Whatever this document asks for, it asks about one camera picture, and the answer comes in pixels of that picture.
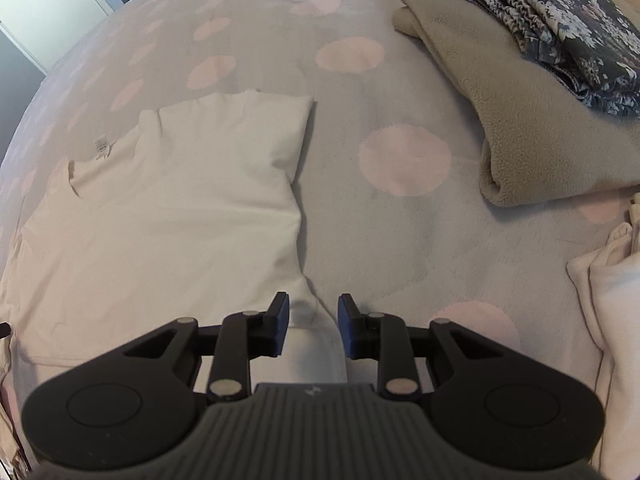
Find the white long-sleeve shirt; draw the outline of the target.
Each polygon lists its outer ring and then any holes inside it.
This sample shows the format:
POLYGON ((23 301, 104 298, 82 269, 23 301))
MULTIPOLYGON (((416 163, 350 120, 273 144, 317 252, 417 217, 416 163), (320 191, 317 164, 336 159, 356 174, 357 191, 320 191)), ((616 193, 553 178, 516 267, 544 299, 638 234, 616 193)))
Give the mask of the white long-sleeve shirt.
POLYGON ((260 382, 344 382, 340 335, 300 270, 292 184, 309 96, 212 93, 159 110, 103 158, 62 162, 1 280, 1 452, 47 378, 180 316, 203 324, 291 299, 260 382))

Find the pink polka-dot bed sheet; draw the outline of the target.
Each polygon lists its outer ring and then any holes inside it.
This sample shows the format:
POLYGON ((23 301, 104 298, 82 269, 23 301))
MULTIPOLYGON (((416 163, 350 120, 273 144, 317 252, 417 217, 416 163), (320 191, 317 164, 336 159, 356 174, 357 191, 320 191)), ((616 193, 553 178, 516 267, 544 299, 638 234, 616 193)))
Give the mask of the pink polka-dot bed sheet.
POLYGON ((451 318, 588 387, 601 351, 567 263, 623 218, 620 190, 499 207, 485 135, 399 0, 130 0, 55 63, 1 166, 1 270, 62 162, 103 158, 145 110, 247 90, 314 106, 292 190, 300 270, 337 300, 451 318))

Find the folded white garment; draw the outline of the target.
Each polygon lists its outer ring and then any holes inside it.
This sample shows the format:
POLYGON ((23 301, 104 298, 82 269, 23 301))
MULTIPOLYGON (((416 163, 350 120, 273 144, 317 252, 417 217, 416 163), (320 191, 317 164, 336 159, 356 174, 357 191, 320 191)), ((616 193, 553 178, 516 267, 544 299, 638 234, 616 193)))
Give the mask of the folded white garment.
POLYGON ((570 260, 582 315, 601 351, 594 391, 605 411, 592 464, 608 479, 639 477, 639 226, 624 222, 570 260))

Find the folded khaki fleece garment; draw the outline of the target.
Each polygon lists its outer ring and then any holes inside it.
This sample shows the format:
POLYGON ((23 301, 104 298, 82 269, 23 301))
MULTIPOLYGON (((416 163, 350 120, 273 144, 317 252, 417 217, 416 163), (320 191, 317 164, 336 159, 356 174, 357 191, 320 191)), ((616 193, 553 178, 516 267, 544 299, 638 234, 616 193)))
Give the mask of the folded khaki fleece garment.
POLYGON ((480 120, 488 202, 514 207, 638 185, 638 119, 585 107, 473 3, 399 1, 395 29, 422 40, 480 120))

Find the folded dark floral garment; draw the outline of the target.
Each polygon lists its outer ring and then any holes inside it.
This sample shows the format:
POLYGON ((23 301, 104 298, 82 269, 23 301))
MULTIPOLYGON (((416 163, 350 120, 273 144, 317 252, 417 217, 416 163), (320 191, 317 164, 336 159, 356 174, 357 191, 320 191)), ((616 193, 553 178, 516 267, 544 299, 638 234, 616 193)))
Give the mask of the folded dark floral garment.
POLYGON ((639 116, 639 29, 613 0, 466 0, 586 107, 639 116))

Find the white door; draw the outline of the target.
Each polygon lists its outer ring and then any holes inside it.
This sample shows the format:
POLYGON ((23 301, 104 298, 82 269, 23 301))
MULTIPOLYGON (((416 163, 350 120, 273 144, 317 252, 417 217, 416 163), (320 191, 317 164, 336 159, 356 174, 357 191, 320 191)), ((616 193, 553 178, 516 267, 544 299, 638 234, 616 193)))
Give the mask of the white door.
POLYGON ((47 73, 125 0, 1 0, 1 32, 47 73))

